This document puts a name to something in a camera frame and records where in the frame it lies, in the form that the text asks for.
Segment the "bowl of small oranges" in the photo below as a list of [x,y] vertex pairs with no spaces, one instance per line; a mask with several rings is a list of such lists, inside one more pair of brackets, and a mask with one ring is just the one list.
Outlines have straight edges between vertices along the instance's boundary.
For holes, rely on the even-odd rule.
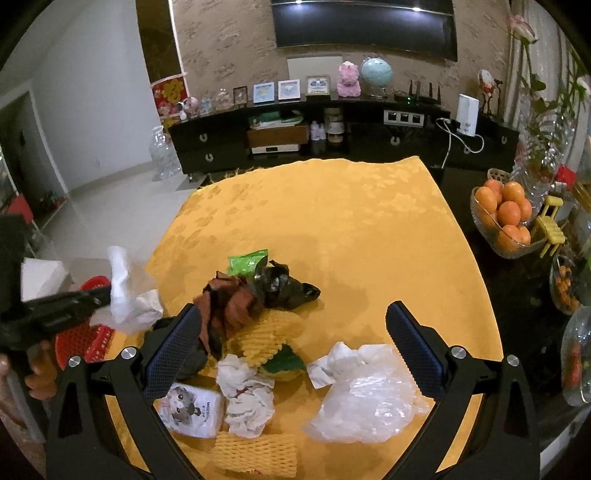
[[514,260],[545,244],[542,234],[531,237],[531,203],[516,181],[488,179],[472,190],[470,209],[478,231],[500,257]]

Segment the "white board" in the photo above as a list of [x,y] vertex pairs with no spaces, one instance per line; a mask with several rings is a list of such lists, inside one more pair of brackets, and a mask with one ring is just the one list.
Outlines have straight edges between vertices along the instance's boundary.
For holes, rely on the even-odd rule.
[[330,75],[330,90],[336,90],[339,81],[339,67],[343,63],[342,56],[298,57],[287,59],[290,80],[300,79],[301,90],[306,94],[306,79],[314,75]]

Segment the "television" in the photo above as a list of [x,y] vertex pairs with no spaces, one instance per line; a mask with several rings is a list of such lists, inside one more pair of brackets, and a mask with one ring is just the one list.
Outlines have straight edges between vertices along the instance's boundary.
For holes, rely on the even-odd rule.
[[452,0],[271,0],[277,47],[350,44],[457,61]]

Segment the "brown box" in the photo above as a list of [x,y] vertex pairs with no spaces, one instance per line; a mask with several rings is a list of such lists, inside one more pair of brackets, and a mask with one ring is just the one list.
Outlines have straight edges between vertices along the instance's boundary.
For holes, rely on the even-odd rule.
[[246,132],[248,146],[272,147],[275,145],[304,145],[308,143],[308,126],[306,124],[293,127],[265,128]]

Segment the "black plastic bag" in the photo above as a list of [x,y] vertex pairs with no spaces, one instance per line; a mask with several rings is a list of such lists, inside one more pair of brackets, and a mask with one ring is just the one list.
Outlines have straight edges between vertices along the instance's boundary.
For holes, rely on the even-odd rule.
[[290,277],[287,265],[271,260],[267,266],[263,258],[256,266],[253,284],[255,294],[265,308],[293,310],[320,296],[320,289],[310,283],[302,283]]

